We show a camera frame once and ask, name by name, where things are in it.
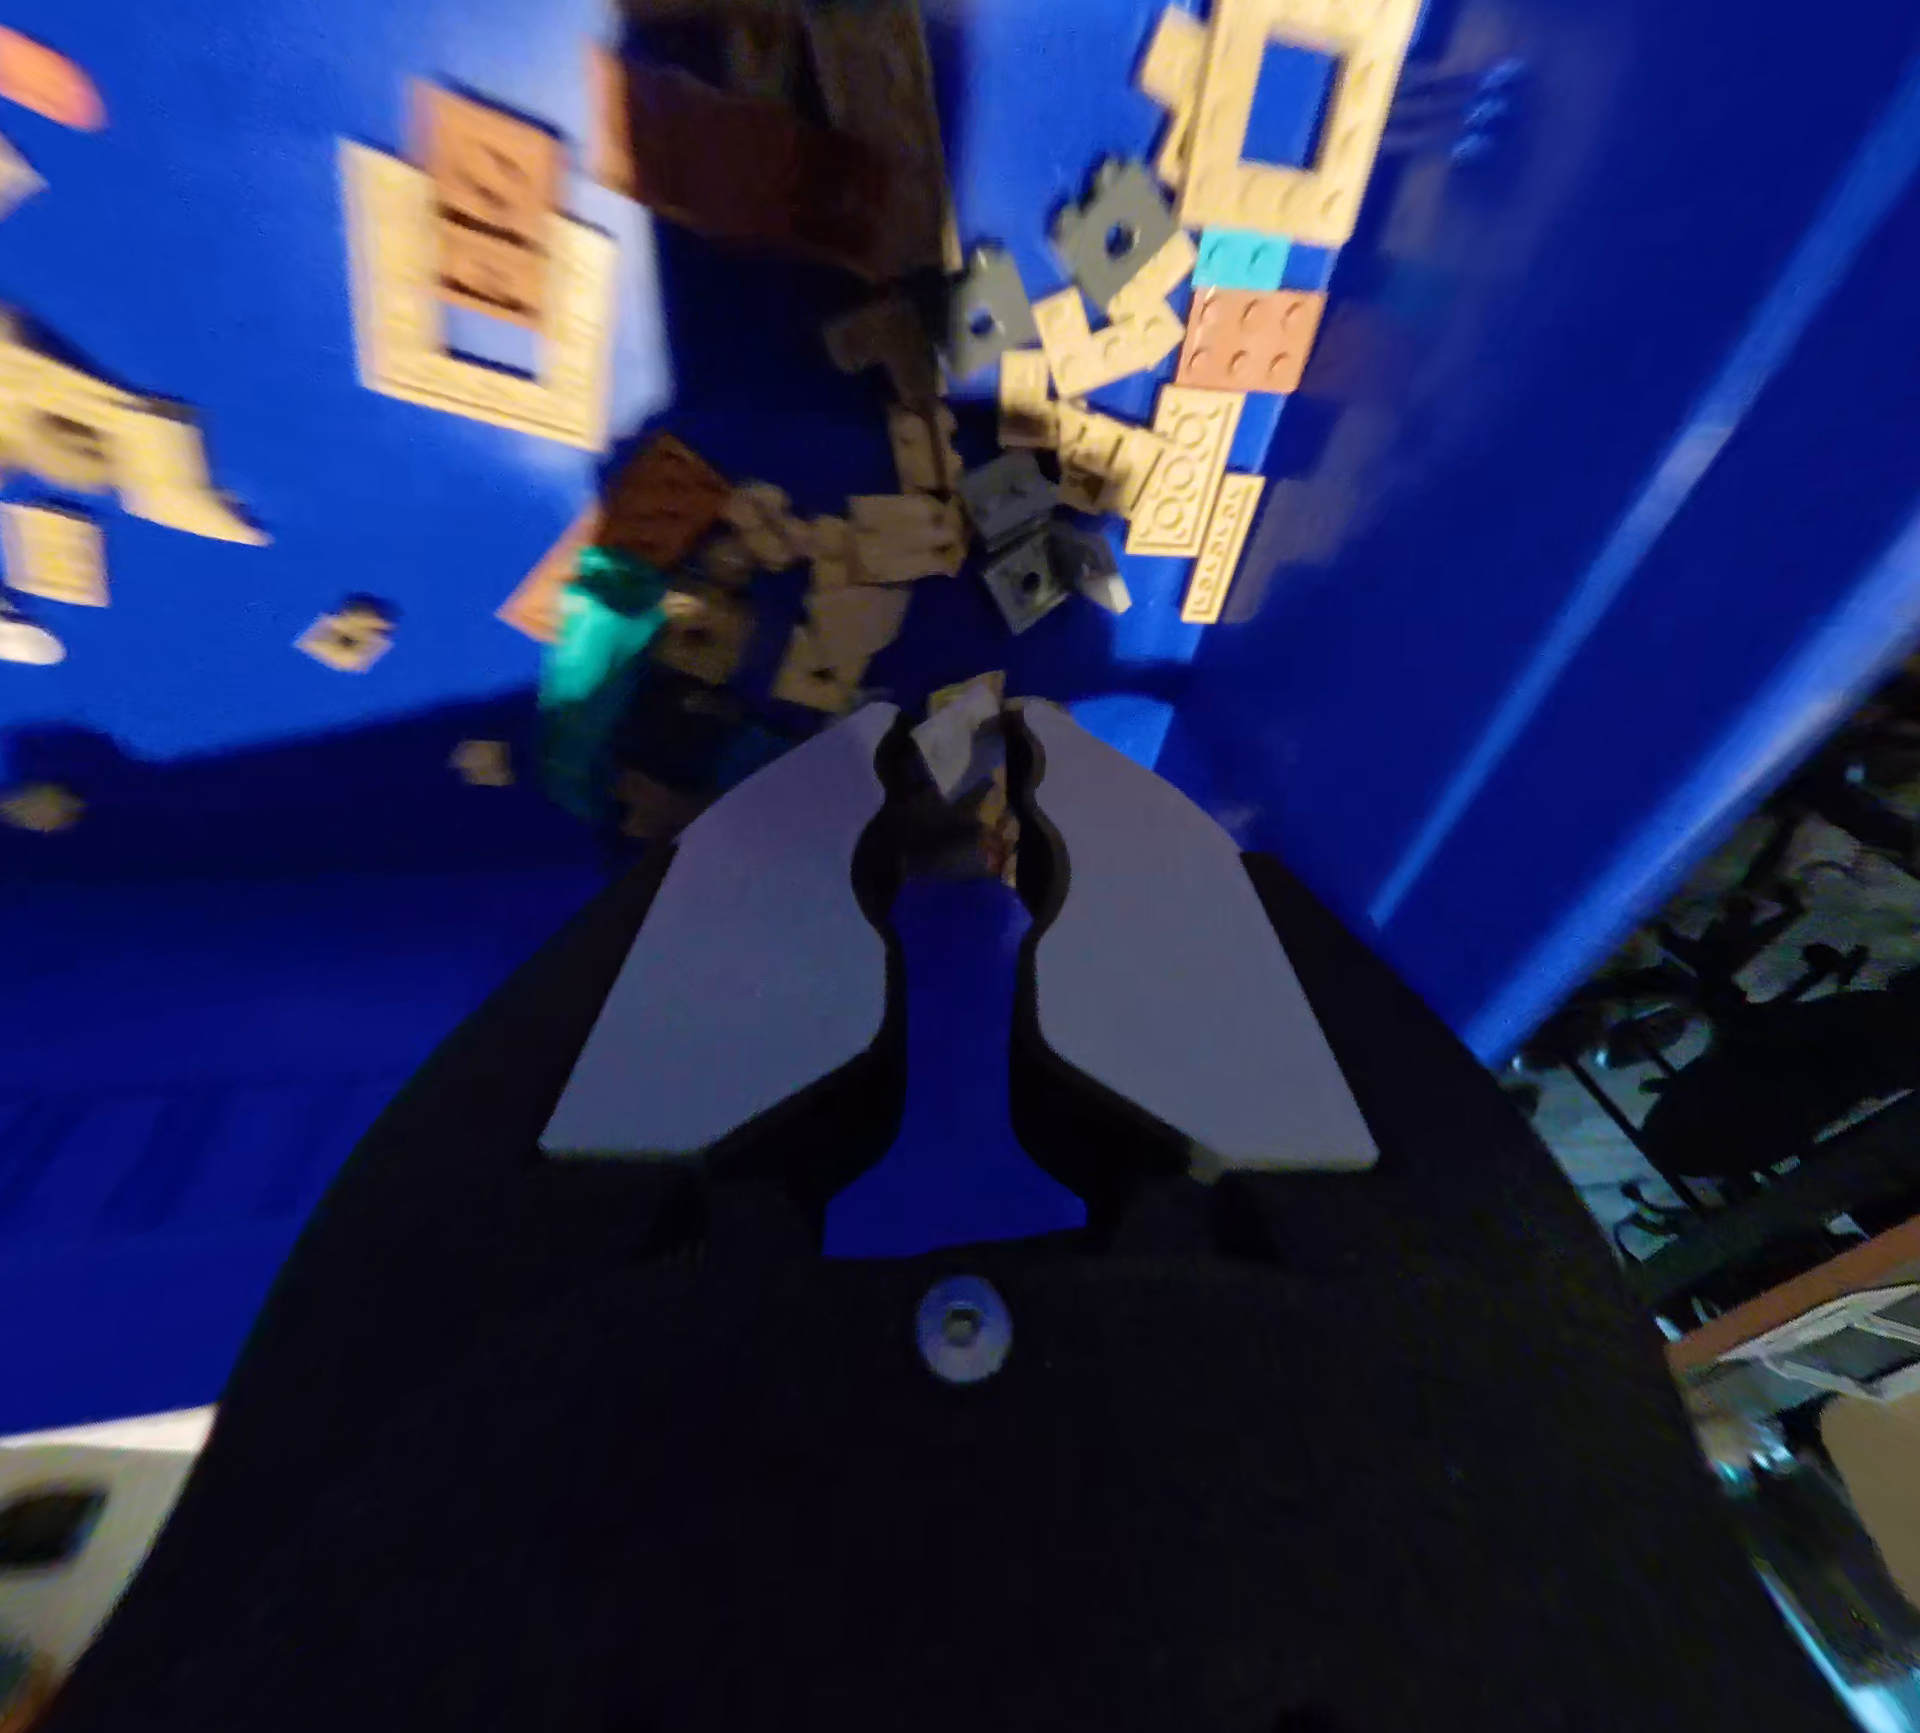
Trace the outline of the tan toy frame plate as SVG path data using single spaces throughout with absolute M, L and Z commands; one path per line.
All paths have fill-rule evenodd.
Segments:
M 434 268 L 437 214 L 420 168 L 337 142 L 348 243 L 348 298 L 362 387 L 398 402 L 600 453 L 611 442 L 618 244 L 549 221 L 553 308 L 531 376 L 447 350 Z
M 1339 248 L 1357 230 L 1395 91 L 1427 0 L 1212 0 L 1179 216 L 1190 229 L 1271 232 Z M 1269 46 L 1332 61 L 1312 163 L 1249 154 Z

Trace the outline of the small tan toy brick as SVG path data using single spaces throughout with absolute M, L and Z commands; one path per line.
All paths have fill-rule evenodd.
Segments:
M 1004 673 L 978 673 L 928 692 L 909 731 L 925 778 L 948 803 L 987 787 L 1004 766 Z

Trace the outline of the dark metal frame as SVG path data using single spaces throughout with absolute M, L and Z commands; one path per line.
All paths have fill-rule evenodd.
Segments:
M 1645 1264 L 1916 1096 L 1910 652 L 1500 1061 Z

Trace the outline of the pile of toy bricks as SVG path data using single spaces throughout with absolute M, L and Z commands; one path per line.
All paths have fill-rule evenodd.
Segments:
M 4 905 L 629 861 L 863 706 L 1193 654 L 988 517 L 1173 455 L 1207 3 L 4 0 Z M 362 384 L 340 139 L 429 177 L 467 360 L 534 375 L 553 216 L 617 241 L 604 451 Z M 668 579 L 597 825 L 590 545 Z

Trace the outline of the teal toy figure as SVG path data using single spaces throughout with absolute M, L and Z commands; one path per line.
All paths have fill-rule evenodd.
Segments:
M 597 825 L 612 809 L 618 732 L 666 622 L 668 579 L 620 549 L 590 545 L 559 594 L 539 684 L 544 792 Z

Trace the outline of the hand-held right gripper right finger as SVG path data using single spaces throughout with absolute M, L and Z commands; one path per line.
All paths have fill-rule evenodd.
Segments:
M 1020 704 L 1044 1046 L 1225 1172 L 1380 1146 L 1232 834 L 1064 709 Z

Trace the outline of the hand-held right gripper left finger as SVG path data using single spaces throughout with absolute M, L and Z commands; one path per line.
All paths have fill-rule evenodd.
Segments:
M 900 711 L 863 706 L 678 838 L 540 1134 L 553 1158 L 684 1158 L 849 1064 L 888 1010 L 854 889 Z

